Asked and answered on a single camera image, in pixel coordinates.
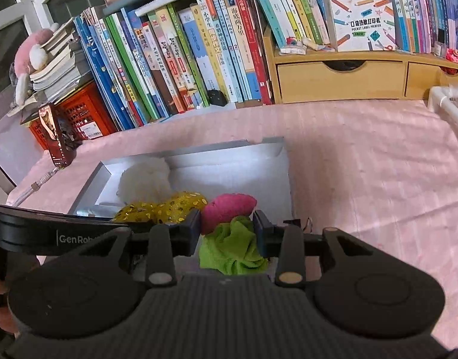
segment yellow sequined fabric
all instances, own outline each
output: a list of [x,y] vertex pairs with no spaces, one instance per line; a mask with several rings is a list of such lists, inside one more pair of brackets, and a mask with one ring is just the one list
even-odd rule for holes
[[181,223],[191,209],[202,210],[206,205],[207,199],[201,193],[183,191],[163,204],[138,202],[127,205],[116,214],[113,221],[140,223],[152,220],[158,224]]

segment bookshelf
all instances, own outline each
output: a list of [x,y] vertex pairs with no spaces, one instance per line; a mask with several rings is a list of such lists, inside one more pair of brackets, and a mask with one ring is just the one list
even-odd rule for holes
[[263,45],[276,104],[341,99],[427,99],[432,86],[458,85],[458,64],[398,51],[308,51],[279,55],[269,27]]

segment wooden drawer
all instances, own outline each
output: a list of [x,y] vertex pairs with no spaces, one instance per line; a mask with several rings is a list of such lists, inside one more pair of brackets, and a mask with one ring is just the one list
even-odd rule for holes
[[439,66],[422,63],[409,63],[405,97],[409,99],[428,99],[432,86],[458,85],[458,73],[448,75]]
[[365,98],[402,98],[405,65],[399,61],[365,61],[351,71],[323,62],[278,66],[283,103]]

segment open cardboard box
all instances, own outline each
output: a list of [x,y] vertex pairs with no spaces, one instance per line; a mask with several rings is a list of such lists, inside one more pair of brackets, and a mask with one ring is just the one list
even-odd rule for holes
[[128,167],[148,156],[165,158],[175,191],[196,191],[209,201],[224,193],[244,193],[257,199],[257,209],[272,223],[292,219],[289,160],[283,138],[224,142],[158,153],[145,153],[99,163],[69,214],[113,217],[124,206],[116,195]]

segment pink tablecloth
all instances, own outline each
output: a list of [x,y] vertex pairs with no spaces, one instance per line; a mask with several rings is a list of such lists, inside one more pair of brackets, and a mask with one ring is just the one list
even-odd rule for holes
[[[446,306],[434,334],[457,346],[458,133],[421,101],[255,107],[113,134],[81,146],[22,207],[66,213],[101,160],[267,136],[285,137],[296,217],[355,233],[438,279]],[[52,167],[46,152],[8,200]]]

